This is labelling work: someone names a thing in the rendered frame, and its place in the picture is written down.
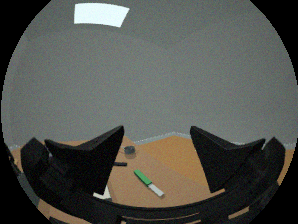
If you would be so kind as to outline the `light wooden board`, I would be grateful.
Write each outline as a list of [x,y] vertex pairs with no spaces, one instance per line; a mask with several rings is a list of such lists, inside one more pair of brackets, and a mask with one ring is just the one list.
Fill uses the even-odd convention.
[[15,161],[13,161],[13,164],[19,164],[19,159],[15,159]]

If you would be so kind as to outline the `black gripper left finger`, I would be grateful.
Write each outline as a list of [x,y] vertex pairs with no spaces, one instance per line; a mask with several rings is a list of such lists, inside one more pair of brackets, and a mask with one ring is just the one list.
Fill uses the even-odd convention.
[[57,141],[55,143],[51,139],[45,139],[45,145],[57,160],[63,161],[74,169],[78,176],[94,190],[94,193],[104,196],[124,133],[124,125],[118,125],[104,135],[96,136],[76,147],[74,145],[69,147],[68,144],[57,143]]

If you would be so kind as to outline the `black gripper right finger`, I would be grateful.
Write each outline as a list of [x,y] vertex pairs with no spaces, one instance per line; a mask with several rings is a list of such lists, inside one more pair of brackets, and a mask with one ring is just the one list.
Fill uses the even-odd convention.
[[213,133],[202,131],[201,128],[190,128],[190,139],[193,140],[201,167],[204,168],[210,193],[223,189],[227,180],[245,163],[247,157],[262,149],[265,139],[253,143],[234,144],[220,139]]

